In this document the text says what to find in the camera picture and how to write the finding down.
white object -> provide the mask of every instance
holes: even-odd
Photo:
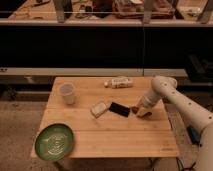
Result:
[[[90,111],[93,116],[98,118],[108,109],[107,105],[104,102],[99,102],[96,105],[92,106]]]
[[[201,134],[196,171],[213,170],[213,113],[195,103],[176,90],[174,78],[156,76],[151,89],[141,98],[139,107],[151,108],[165,97],[179,110],[191,125]]]
[[[143,4],[141,0],[130,0],[133,4]]]
[[[75,101],[74,85],[71,83],[63,83],[59,86],[58,92],[66,104],[73,104]]]
[[[133,86],[133,80],[130,77],[119,76],[115,77],[110,81],[104,82],[104,87],[111,87],[111,88],[127,88]]]

white bottle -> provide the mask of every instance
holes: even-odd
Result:
[[[133,86],[133,80],[132,78],[125,77],[125,76],[119,76],[115,77],[110,81],[104,82],[105,87],[111,87],[111,88],[126,88],[126,87],[132,87]]]

smartphone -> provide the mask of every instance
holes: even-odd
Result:
[[[115,102],[112,102],[112,104],[109,107],[109,110],[111,112],[115,112],[115,113],[122,115],[122,116],[125,116],[125,117],[128,117],[129,113],[130,113],[130,108],[123,106],[123,105],[120,105],[120,104],[115,103]]]

bottle cap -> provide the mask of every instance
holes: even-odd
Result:
[[[108,86],[109,86],[108,81],[105,81],[105,82],[104,82],[104,87],[106,87],[106,88],[107,88]]]

wooden table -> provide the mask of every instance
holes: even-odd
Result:
[[[53,123],[64,123],[74,132],[75,146],[71,158],[106,157],[176,157],[179,150],[162,101],[143,119],[130,113],[128,117],[107,111],[98,119],[90,108],[99,101],[135,106],[150,87],[151,77],[133,77],[132,88],[104,87],[110,77],[58,77],[55,79],[39,132]],[[76,101],[63,103],[57,88],[73,83]],[[36,157],[34,148],[31,157]]]

